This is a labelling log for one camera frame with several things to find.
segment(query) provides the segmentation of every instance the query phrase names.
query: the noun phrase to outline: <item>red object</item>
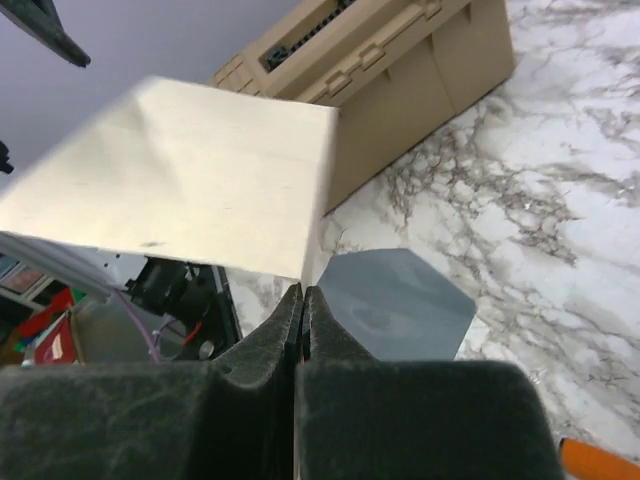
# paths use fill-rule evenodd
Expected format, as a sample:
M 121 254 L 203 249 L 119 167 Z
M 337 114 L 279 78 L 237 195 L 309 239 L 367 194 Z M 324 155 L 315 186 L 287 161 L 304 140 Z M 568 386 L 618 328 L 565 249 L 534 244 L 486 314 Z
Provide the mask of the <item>red object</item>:
M 51 304 L 42 312 L 32 316 L 29 320 L 20 325 L 17 330 L 24 338 L 38 335 L 51 325 L 51 317 L 61 314 L 74 304 L 73 295 L 70 288 L 65 288 L 51 299 Z
M 78 359 L 69 315 L 65 315 L 58 324 L 42 339 L 35 349 L 34 361 L 36 365 L 70 364 Z
M 182 345 L 186 345 L 191 340 L 193 340 L 193 337 L 195 337 L 198 334 L 198 332 L 200 331 L 201 328 L 202 328 L 202 322 L 196 323 L 196 326 L 193 329 L 193 332 L 191 332 L 189 335 L 187 335 L 187 338 L 184 339 L 184 343 Z

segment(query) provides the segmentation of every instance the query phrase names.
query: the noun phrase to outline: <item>gray paper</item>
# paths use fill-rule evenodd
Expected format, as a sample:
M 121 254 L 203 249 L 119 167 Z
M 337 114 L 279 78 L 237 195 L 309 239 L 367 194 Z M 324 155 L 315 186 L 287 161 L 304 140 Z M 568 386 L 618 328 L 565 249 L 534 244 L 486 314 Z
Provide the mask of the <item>gray paper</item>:
M 338 255 L 318 286 L 338 322 L 380 360 L 452 360 L 475 303 L 409 250 Z

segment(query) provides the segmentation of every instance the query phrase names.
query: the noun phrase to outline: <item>white wall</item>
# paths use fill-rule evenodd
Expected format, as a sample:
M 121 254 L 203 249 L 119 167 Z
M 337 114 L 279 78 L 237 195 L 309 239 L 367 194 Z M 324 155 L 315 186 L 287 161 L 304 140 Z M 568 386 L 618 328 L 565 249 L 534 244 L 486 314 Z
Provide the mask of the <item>white wall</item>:
M 0 140 L 16 167 L 0 188 L 145 75 L 206 81 L 298 1 L 56 0 L 86 70 L 0 15 Z

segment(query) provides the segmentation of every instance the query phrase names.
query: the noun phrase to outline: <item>orange object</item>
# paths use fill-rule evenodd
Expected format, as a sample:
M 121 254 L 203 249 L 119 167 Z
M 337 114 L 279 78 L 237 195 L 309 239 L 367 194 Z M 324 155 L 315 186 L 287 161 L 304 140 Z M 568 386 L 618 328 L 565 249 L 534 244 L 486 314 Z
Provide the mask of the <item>orange object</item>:
M 21 335 L 17 330 L 11 332 L 9 337 L 0 345 L 0 368 L 7 365 L 20 365 L 24 360 L 24 354 L 16 352 L 13 348 L 20 343 Z
M 640 480 L 640 467 L 613 453 L 563 438 L 560 458 L 564 469 L 579 480 Z

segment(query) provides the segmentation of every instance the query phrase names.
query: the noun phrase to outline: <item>white paper sheet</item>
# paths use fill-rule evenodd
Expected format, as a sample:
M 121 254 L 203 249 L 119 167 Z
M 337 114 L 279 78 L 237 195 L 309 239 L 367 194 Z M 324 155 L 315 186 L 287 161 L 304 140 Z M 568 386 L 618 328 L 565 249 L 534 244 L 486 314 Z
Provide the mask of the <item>white paper sheet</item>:
M 0 199 L 0 230 L 302 279 L 334 109 L 151 78 Z

